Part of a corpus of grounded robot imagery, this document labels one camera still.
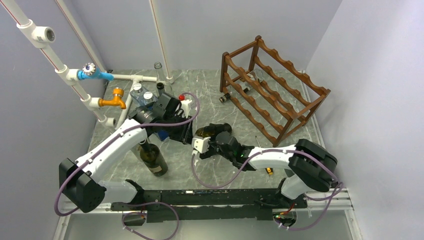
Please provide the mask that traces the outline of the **labelled dark wine bottle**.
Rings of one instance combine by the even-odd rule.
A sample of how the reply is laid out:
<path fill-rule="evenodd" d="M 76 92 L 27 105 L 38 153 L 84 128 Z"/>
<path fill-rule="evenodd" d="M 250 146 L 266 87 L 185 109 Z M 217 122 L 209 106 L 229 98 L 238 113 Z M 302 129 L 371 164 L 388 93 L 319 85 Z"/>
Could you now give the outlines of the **labelled dark wine bottle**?
<path fill-rule="evenodd" d="M 213 137 L 221 132 L 229 132 L 232 133 L 232 127 L 228 123 L 220 123 L 220 124 L 214 124 L 210 123 L 207 126 L 201 127 L 196 130 L 195 135 L 207 138 L 207 137 Z"/>

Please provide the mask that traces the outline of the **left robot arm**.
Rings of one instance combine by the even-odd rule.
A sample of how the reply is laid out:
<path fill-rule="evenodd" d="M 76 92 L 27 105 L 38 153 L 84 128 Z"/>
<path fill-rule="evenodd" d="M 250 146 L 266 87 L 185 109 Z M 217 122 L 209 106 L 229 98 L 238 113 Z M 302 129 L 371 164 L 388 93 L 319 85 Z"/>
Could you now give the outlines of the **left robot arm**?
<path fill-rule="evenodd" d="M 191 144 L 192 122 L 200 112 L 198 98 L 194 94 L 191 97 L 195 107 L 164 93 L 150 107 L 135 108 L 115 132 L 85 155 L 76 160 L 63 160 L 59 165 L 59 193 L 54 203 L 56 214 L 66 216 L 59 209 L 61 195 L 83 213 L 105 203 L 123 203 L 131 210 L 139 209 L 145 202 L 140 185 L 133 180 L 110 182 L 102 178 L 114 162 L 147 143 L 154 133 L 166 131 L 170 139 Z"/>

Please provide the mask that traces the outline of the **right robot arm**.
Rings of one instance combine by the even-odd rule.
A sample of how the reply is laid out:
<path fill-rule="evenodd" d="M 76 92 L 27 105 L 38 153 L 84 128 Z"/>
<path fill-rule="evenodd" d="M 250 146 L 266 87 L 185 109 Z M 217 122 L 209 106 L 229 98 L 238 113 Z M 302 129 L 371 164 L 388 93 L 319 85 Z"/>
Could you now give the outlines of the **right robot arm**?
<path fill-rule="evenodd" d="M 191 145 L 193 154 L 201 159 L 220 155 L 239 171 L 266 168 L 291 171 L 292 175 L 282 180 L 275 194 L 276 203 L 282 208 L 289 207 L 297 197 L 309 191 L 326 193 L 338 181 L 337 159 L 320 145 L 303 138 L 289 146 L 263 148 L 242 145 L 223 131 L 214 141 L 209 137 L 195 137 Z"/>

